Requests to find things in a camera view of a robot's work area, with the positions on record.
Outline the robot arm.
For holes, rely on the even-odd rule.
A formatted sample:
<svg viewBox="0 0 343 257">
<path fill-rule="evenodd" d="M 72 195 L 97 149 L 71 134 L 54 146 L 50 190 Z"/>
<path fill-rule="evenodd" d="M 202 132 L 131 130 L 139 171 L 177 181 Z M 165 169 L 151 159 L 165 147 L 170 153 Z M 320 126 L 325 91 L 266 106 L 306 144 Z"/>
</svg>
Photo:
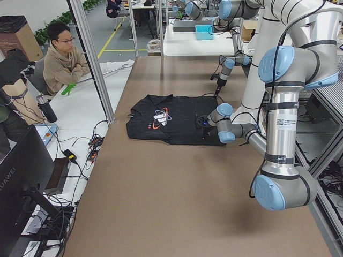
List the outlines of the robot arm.
<svg viewBox="0 0 343 257">
<path fill-rule="evenodd" d="M 249 19 L 263 9 L 257 44 L 241 106 L 218 105 L 197 119 L 207 137 L 217 129 L 222 143 L 244 137 L 264 156 L 251 183 L 267 210 L 314 201 L 313 176 L 295 163 L 299 93 L 338 81 L 337 37 L 342 6 L 328 1 L 221 1 L 214 25 Z"/>
<path fill-rule="evenodd" d="M 217 28 L 226 28 L 231 34 L 234 53 L 232 56 L 220 55 L 219 63 L 215 72 L 211 75 L 211 80 L 217 80 L 217 87 L 214 92 L 218 96 L 222 87 L 227 83 L 227 80 L 235 66 L 240 66 L 246 77 L 249 75 L 252 57 L 246 54 L 243 50 L 243 41 L 241 37 L 242 18 L 233 18 L 230 21 L 219 19 Z"/>
</svg>

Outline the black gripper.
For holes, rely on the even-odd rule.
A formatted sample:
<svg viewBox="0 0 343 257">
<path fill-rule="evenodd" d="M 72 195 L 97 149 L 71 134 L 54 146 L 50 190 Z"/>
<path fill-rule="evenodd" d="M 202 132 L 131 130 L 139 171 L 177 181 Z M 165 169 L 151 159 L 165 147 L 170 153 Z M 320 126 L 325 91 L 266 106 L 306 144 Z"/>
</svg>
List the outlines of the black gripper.
<svg viewBox="0 0 343 257">
<path fill-rule="evenodd" d="M 202 139 L 206 139 L 208 137 L 211 137 L 211 131 L 213 130 L 213 127 L 210 125 L 203 125 L 203 134 Z"/>
<path fill-rule="evenodd" d="M 215 94 L 219 94 L 220 91 L 221 91 L 221 87 L 225 86 L 226 85 L 226 82 L 227 80 L 226 79 L 221 79 L 221 78 L 218 78 L 217 79 L 217 88 L 215 90 Z"/>
</svg>

